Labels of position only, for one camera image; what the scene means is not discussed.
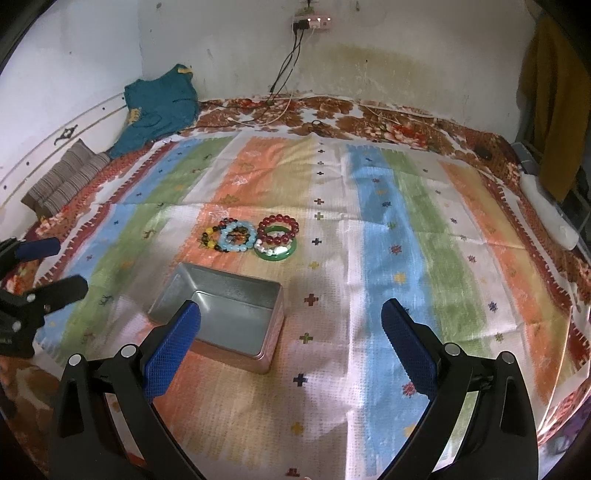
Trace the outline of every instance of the green stripe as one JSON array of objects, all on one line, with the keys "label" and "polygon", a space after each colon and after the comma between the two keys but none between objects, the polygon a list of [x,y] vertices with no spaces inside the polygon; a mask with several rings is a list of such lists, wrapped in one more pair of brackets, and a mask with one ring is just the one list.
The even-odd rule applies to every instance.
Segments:
[{"label": "green stripe", "polygon": [[133,268],[122,268],[125,262],[149,261],[141,259],[153,239],[168,222],[168,211],[158,207],[159,203],[176,205],[202,176],[213,159],[226,147],[231,137],[204,140],[181,160],[160,184],[146,197],[144,203],[136,206],[135,213],[123,228],[119,238],[99,260],[91,277],[86,298],[76,305],[68,319],[61,339],[56,361],[64,364],[73,353],[84,353],[85,339],[97,335],[106,324],[112,301],[101,306],[104,295],[117,298],[132,281]]},{"label": "green stripe", "polygon": [[[488,345],[480,338],[486,317],[476,280],[447,223],[408,156],[392,150],[382,150],[382,154],[395,171],[395,184],[406,200],[408,216],[423,252],[441,341],[457,343],[469,355],[490,357]],[[476,394],[466,396],[457,419],[449,444],[454,455],[470,422],[476,398]]]}]

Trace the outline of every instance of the black cable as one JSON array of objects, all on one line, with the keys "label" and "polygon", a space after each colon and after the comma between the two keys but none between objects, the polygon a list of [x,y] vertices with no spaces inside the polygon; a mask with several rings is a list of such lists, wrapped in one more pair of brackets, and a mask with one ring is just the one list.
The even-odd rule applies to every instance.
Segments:
[{"label": "black cable", "polygon": [[296,48],[297,48],[296,44],[297,44],[297,30],[294,32],[294,46],[291,49],[291,52],[289,52],[287,54],[287,57],[285,57],[285,60],[283,60],[283,63],[281,64],[281,67],[279,68],[279,74],[277,75],[277,78],[275,79],[275,81],[273,82],[273,85],[271,85],[271,88],[269,89],[269,95],[273,95],[273,92],[275,92],[275,87],[277,86],[277,83],[279,83],[279,79],[285,73],[285,71],[287,70],[287,67],[290,65],[291,59],[293,58],[294,52],[296,51]]},{"label": "black cable", "polygon": [[290,70],[289,74],[287,75],[287,78],[286,78],[286,79],[285,79],[285,81],[283,82],[283,85],[281,85],[281,88],[280,88],[279,90],[277,90],[277,93],[275,94],[275,96],[274,96],[274,97],[272,97],[271,99],[269,99],[269,101],[270,101],[270,102],[273,102],[273,101],[275,100],[275,98],[277,98],[277,95],[279,95],[279,93],[280,93],[280,92],[283,90],[283,87],[284,87],[284,86],[287,84],[287,81],[290,79],[290,77],[291,77],[291,74],[293,73],[293,71],[294,71],[294,68],[296,67],[296,63],[297,63],[298,59],[300,58],[300,53],[301,53],[301,39],[302,39],[303,37],[304,37],[304,31],[302,30],[302,31],[301,31],[301,34],[300,34],[300,41],[299,41],[299,42],[298,42],[298,44],[297,44],[297,56],[296,56],[296,58],[295,58],[295,61],[294,61],[294,63],[292,64],[292,66],[291,66],[291,70]]},{"label": "black cable", "polygon": [[257,106],[218,105],[213,100],[199,100],[199,103],[209,103],[210,105],[213,105],[216,108],[232,108],[232,109],[238,109],[238,110],[257,110],[259,108],[265,108],[267,106],[267,104],[257,105]]},{"label": "black cable", "polygon": [[[283,90],[283,87],[287,84],[287,81],[290,79],[290,76],[291,76],[292,72],[294,71],[294,68],[296,66],[296,63],[297,63],[298,59],[300,58],[301,41],[302,41],[302,38],[303,37],[304,37],[304,30],[301,31],[300,39],[299,40],[297,38],[297,32],[294,33],[294,47],[291,49],[291,52],[287,55],[287,57],[285,58],[285,60],[283,60],[283,63],[281,64],[281,69],[280,69],[279,75],[277,76],[277,78],[275,79],[275,82],[273,82],[273,85],[271,86],[271,91],[270,91],[269,99],[266,101],[267,108],[265,108],[265,110],[263,111],[263,113],[261,113],[258,117],[253,118],[251,120],[245,120],[244,122],[240,122],[240,123],[245,124],[245,123],[250,123],[250,122],[256,122],[256,121],[260,120],[269,111],[269,109],[272,107],[273,101],[275,101],[275,98],[277,98],[277,96]],[[279,79],[281,78],[281,76],[283,75],[283,73],[285,73],[285,71],[287,70],[287,67],[290,65],[291,58],[293,58],[293,54],[296,52],[296,49],[297,49],[298,52],[297,52],[295,61],[294,61],[293,65],[291,66],[291,70],[290,70],[289,74],[287,75],[287,78],[283,82],[283,85],[281,85],[281,88],[279,90],[277,90],[277,93],[273,96],[273,90],[276,87],[277,83],[279,82]],[[231,107],[225,107],[223,105],[218,105],[218,107],[231,108]],[[262,108],[262,107],[263,106],[260,105],[260,106],[254,107],[253,109],[255,109],[255,108]],[[237,123],[233,119],[228,119],[228,121],[229,122],[233,122],[234,125]],[[200,127],[200,128],[225,128],[225,127],[232,127],[232,126],[233,126],[232,124],[229,124],[229,125],[207,125],[207,126],[203,126],[203,127]]]},{"label": "black cable", "polygon": [[285,86],[285,84],[287,83],[287,80],[289,80],[289,78],[290,78],[290,76],[291,76],[291,73],[294,71],[294,67],[296,66],[297,60],[300,58],[300,52],[301,52],[301,39],[302,39],[303,37],[304,37],[304,31],[302,30],[302,31],[301,31],[301,34],[300,34],[300,40],[299,40],[299,42],[297,43],[297,47],[295,47],[295,48],[297,48],[297,49],[298,49],[297,56],[296,56],[296,58],[295,58],[295,62],[294,62],[294,63],[293,63],[293,65],[291,66],[291,70],[290,70],[290,72],[289,72],[289,75],[287,76],[287,78],[286,78],[286,79],[285,79],[285,81],[283,82],[283,85],[281,85],[281,88],[280,88],[279,90],[277,90],[277,93],[275,94],[275,96],[273,96],[273,97],[271,97],[271,98],[269,98],[269,99],[267,100],[267,108],[265,109],[265,111],[263,111],[263,113],[261,113],[261,114],[260,114],[258,117],[256,117],[256,118],[253,118],[253,119],[251,119],[251,120],[245,120],[245,121],[243,121],[243,122],[242,122],[243,124],[245,124],[245,123],[250,123],[250,122],[256,122],[256,121],[260,120],[260,119],[261,119],[263,116],[265,116],[265,114],[266,114],[266,113],[269,111],[269,109],[271,108],[271,106],[272,106],[272,104],[273,104],[273,101],[275,101],[275,98],[277,98],[277,95],[279,95],[279,94],[280,94],[280,92],[283,90],[283,87],[284,87],[284,86]]}]

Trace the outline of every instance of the colorful striped blanket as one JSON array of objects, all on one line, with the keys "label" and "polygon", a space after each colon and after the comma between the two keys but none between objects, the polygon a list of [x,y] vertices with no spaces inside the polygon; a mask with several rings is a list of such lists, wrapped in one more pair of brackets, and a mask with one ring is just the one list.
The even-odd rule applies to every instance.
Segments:
[{"label": "colorful striped blanket", "polygon": [[[60,256],[25,267],[9,288],[30,275],[87,278],[86,299],[48,316],[36,338],[64,365],[75,352],[100,358],[139,343],[179,262],[280,282],[286,318],[269,374],[189,352],[155,400],[208,478],[376,478],[427,405],[381,328],[393,297],[442,342],[480,356],[513,352],[540,429],[589,375],[589,308],[576,285],[558,273],[516,195],[461,160],[315,134],[193,132],[118,168],[97,180],[92,201],[71,206]],[[223,217],[271,213],[300,224],[285,261],[200,242]],[[37,233],[55,233],[64,216]],[[474,400],[441,464],[453,459]]]}]

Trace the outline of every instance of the blue gripper pad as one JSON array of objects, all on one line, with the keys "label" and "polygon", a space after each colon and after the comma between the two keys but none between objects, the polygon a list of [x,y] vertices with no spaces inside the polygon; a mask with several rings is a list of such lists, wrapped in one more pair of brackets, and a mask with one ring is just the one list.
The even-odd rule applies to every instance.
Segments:
[{"label": "blue gripper pad", "polygon": [[33,242],[24,242],[19,245],[14,256],[18,261],[30,262],[45,257],[53,257],[60,252],[60,241],[55,238],[45,238]]},{"label": "blue gripper pad", "polygon": [[186,305],[166,337],[145,364],[144,396],[149,403],[166,393],[174,374],[199,332],[201,326],[199,306],[193,302],[187,302]]},{"label": "blue gripper pad", "polygon": [[437,365],[413,330],[413,320],[396,299],[382,307],[382,328],[400,363],[419,393],[433,400],[437,394]]}]

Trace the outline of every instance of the wall stain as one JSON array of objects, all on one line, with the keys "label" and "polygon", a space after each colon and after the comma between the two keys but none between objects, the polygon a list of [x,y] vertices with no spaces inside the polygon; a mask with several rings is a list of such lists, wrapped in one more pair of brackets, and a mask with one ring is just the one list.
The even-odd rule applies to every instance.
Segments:
[{"label": "wall stain", "polygon": [[394,102],[432,111],[449,110],[455,98],[442,85],[443,75],[437,69],[382,48],[316,45],[305,57],[300,57],[300,62],[305,87],[331,95]]}]

